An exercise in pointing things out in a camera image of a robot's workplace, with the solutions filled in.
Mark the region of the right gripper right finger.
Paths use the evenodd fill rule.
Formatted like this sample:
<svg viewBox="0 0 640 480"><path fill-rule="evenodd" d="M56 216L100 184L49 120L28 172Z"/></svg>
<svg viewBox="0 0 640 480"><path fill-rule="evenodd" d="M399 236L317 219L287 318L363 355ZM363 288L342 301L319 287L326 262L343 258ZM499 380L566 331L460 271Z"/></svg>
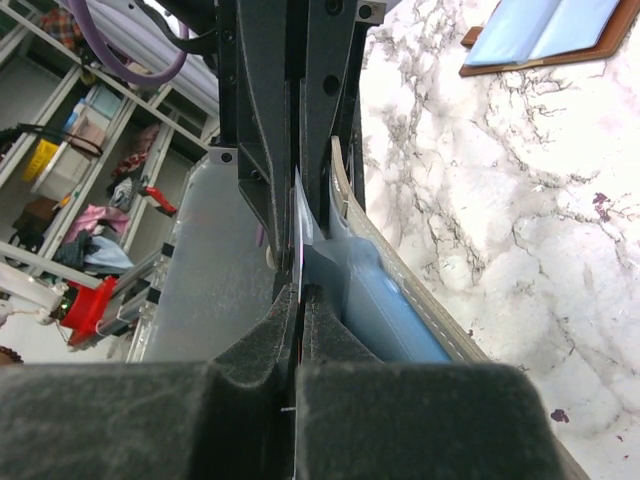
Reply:
<svg viewBox="0 0 640 480"><path fill-rule="evenodd" d="M296 378L300 479L561 479L540 397L495 363L379 361L304 294Z"/></svg>

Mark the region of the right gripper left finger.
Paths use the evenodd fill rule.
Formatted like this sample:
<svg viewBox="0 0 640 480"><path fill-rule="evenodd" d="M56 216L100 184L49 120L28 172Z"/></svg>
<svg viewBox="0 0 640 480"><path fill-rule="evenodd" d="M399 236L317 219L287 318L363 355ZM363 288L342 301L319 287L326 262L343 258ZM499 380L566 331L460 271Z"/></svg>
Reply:
<svg viewBox="0 0 640 480"><path fill-rule="evenodd" d="M5 479L288 479L298 300L209 361L5 367Z"/></svg>

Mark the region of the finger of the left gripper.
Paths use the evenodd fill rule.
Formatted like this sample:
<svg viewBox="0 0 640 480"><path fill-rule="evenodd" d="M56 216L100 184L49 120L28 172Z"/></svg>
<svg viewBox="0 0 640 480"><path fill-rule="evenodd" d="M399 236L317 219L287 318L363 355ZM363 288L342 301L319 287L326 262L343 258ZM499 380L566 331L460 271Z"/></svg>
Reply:
<svg viewBox="0 0 640 480"><path fill-rule="evenodd" d="M329 233L330 139L344 87L356 1L311 1L300 98L300 174L309 208Z"/></svg>
<svg viewBox="0 0 640 480"><path fill-rule="evenodd" d="M237 148L238 187L290 268L291 155L285 1L217 3L221 140Z"/></svg>

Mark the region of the grey card holder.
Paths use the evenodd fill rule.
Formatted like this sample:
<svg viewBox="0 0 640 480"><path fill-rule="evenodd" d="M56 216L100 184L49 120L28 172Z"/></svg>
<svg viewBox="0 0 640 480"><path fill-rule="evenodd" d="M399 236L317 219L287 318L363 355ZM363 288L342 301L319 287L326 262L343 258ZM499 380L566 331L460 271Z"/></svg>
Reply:
<svg viewBox="0 0 640 480"><path fill-rule="evenodd" d="M493 363L455 324L376 230L349 185L342 152L331 152L331 238L305 248L309 286L320 287L341 324L379 361ZM553 436L565 475L585 471Z"/></svg>

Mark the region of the black credit card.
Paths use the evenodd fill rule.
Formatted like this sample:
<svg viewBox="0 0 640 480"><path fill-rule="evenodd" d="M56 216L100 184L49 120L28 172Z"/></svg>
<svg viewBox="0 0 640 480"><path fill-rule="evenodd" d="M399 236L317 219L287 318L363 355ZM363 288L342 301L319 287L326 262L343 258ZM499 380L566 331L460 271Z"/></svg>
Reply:
<svg viewBox="0 0 640 480"><path fill-rule="evenodd" d="M298 169L294 171L293 186L293 270L292 277L297 291L298 313L296 318L297 363L303 359L303 332L305 311L304 248L314 240L314 220L309 209Z"/></svg>

